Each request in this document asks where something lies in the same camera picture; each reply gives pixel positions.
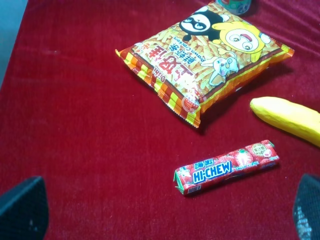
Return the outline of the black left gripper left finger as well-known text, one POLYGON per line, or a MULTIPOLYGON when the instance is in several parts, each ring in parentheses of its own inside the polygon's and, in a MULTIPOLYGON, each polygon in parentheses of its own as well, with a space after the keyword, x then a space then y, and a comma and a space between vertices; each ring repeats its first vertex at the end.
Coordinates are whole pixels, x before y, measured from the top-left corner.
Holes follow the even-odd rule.
POLYGON ((30 177, 0 196, 0 238, 43 240, 49 225, 45 181, 30 177))

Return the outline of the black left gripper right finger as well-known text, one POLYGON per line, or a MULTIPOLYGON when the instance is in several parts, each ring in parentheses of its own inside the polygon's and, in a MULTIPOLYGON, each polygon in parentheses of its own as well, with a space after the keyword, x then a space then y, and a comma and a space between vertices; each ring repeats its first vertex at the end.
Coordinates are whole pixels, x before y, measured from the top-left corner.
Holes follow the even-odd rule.
POLYGON ((293 205, 293 221, 300 240, 320 238, 320 178, 304 174, 293 205))

